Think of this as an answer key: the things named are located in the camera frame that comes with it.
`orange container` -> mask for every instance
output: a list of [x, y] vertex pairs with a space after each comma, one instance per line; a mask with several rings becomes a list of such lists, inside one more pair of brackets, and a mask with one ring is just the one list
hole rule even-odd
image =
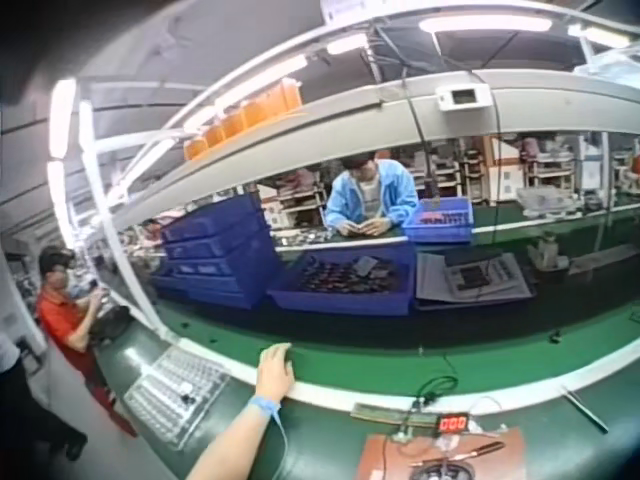
[[262, 94], [264, 105], [269, 113], [269, 118], [279, 117], [287, 112], [287, 100], [284, 96], [282, 83], [270, 88]]
[[226, 140], [224, 135], [224, 128], [220, 123], [214, 123], [209, 130], [204, 133], [204, 138], [207, 141], [209, 148], [218, 145]]
[[258, 125], [269, 118], [269, 111], [260, 97], [249, 100], [242, 109], [247, 128]]
[[280, 83], [282, 85], [284, 100], [287, 104], [287, 110], [295, 110], [302, 106], [298, 82], [293, 78], [284, 78]]
[[227, 139], [235, 137], [242, 131], [246, 130], [246, 128], [241, 109], [230, 113], [222, 120], [222, 129], [224, 130], [224, 136]]
[[207, 141], [202, 137], [196, 137], [184, 144], [184, 158], [185, 160], [193, 160], [202, 152], [208, 149]]

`digital display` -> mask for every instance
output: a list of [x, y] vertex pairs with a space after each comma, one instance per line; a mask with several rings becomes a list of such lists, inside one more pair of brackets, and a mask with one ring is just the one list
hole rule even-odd
[[438, 433], [463, 433], [469, 427], [469, 414], [447, 413], [440, 415], [436, 422]]
[[472, 88], [468, 90], [454, 90], [451, 92], [453, 103], [455, 105], [465, 105], [467, 103], [476, 103], [476, 92]]

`stacked blue bin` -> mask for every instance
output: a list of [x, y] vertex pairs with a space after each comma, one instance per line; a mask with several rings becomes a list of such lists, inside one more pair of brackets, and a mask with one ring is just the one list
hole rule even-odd
[[154, 278], [156, 286], [199, 302], [251, 308], [282, 268], [254, 194], [191, 212], [165, 227], [162, 239], [169, 273]]

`worker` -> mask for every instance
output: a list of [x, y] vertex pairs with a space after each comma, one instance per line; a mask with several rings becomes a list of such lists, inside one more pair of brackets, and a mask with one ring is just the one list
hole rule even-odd
[[42, 407], [31, 394], [20, 350], [0, 332], [0, 478], [32, 478], [34, 442], [52, 452], [66, 449], [69, 460], [80, 458], [87, 436]]
[[67, 292], [67, 268], [72, 261], [68, 252], [46, 247], [38, 258], [42, 289], [36, 302], [37, 315], [44, 330], [67, 361], [78, 370], [94, 399], [107, 410], [111, 420], [124, 432], [137, 436], [131, 424], [113, 409], [109, 390], [89, 346], [89, 331], [94, 324], [105, 292], [95, 288], [89, 296], [73, 300]]
[[341, 235], [382, 235], [418, 205], [413, 177], [399, 162], [365, 153], [341, 163], [346, 171], [333, 181], [325, 217]]
[[291, 362], [285, 361], [289, 343], [263, 350], [255, 396], [200, 455], [187, 480], [245, 480], [273, 411], [295, 382]]

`fluorescent light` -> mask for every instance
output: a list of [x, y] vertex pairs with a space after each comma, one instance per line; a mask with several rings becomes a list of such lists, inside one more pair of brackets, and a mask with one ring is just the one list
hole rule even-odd
[[213, 105], [201, 108], [184, 122], [184, 131], [187, 133], [199, 133], [198, 129], [217, 114], [218, 109]]
[[246, 82], [233, 87], [231, 90], [220, 95], [215, 101], [215, 107], [222, 112], [225, 108], [238, 103], [240, 100], [247, 98], [261, 88], [280, 80], [287, 75], [298, 71], [307, 66], [307, 59], [304, 55], [297, 55], [285, 60], [282, 63], [267, 68], [264, 72], [259, 73]]
[[62, 239], [67, 247], [72, 248], [74, 244], [73, 229], [71, 228], [67, 210], [64, 164], [62, 160], [47, 162], [47, 182], [49, 183], [49, 193], [53, 202], [53, 212], [56, 215], [56, 220], [58, 220], [58, 228]]
[[58, 81], [51, 92], [49, 111], [49, 154], [53, 158], [64, 158], [69, 147], [69, 126], [73, 100], [76, 96], [76, 79]]
[[66, 190], [64, 184], [64, 163], [62, 160], [51, 160], [47, 162], [47, 181], [49, 182], [49, 193], [51, 201], [56, 204], [66, 205]]
[[348, 37], [334, 40], [327, 44], [327, 52], [331, 55], [340, 55], [341, 53], [355, 50], [356, 48], [366, 48], [369, 46], [366, 33], [356, 33]]
[[455, 32], [457, 30], [526, 30], [546, 32], [551, 20], [524, 15], [454, 15], [432, 17], [420, 22], [425, 32]]
[[140, 159], [122, 179], [122, 188], [128, 189], [144, 172], [156, 163], [162, 155], [167, 153], [176, 144], [174, 138], [166, 138], [156, 144], [149, 153]]
[[82, 100], [78, 107], [78, 142], [84, 151], [95, 148], [93, 106], [88, 100]]
[[600, 45], [611, 48], [624, 48], [631, 44], [629, 37], [597, 27], [588, 27], [583, 30], [580, 25], [570, 25], [567, 33], [572, 37], [584, 35], [590, 42], [599, 43]]

